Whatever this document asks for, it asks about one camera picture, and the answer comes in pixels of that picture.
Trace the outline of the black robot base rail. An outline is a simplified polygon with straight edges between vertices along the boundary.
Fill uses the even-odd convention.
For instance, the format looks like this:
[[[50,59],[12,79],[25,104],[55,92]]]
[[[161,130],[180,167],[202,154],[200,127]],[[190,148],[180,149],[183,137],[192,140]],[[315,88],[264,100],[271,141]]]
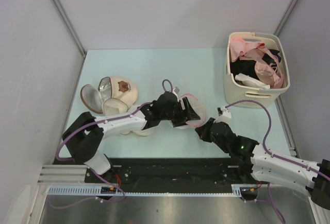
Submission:
[[[124,189],[193,188],[211,185],[248,184],[261,187],[260,181],[243,182],[238,164],[230,158],[111,158],[112,168],[101,178]]]

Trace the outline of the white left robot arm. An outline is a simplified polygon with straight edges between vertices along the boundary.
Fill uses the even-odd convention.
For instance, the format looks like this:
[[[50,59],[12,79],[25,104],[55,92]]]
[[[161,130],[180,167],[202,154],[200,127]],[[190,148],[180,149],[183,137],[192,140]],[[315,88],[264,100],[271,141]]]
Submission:
[[[123,114],[96,117],[82,113],[62,135],[63,145],[70,153],[70,160],[85,164],[96,177],[107,183],[113,179],[114,170],[108,157],[99,151],[101,142],[110,136],[129,131],[145,131],[168,120],[174,128],[202,120],[189,98],[178,98],[173,92],[164,92],[157,100],[144,103]]]

